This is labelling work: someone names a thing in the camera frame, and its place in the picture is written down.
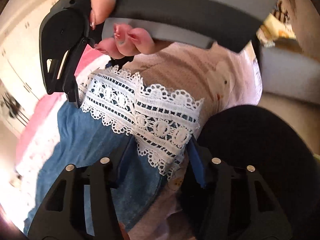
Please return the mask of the right hand pink nails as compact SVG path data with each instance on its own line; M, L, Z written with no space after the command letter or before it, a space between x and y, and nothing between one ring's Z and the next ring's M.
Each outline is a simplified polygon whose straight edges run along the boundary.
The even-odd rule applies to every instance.
M113 11L116 0L91 0L89 23L92 29L102 24ZM115 24L113 37L96 44L96 50L113 59L139 54L150 55L171 45L171 42L153 40L142 28L133 28L128 24Z

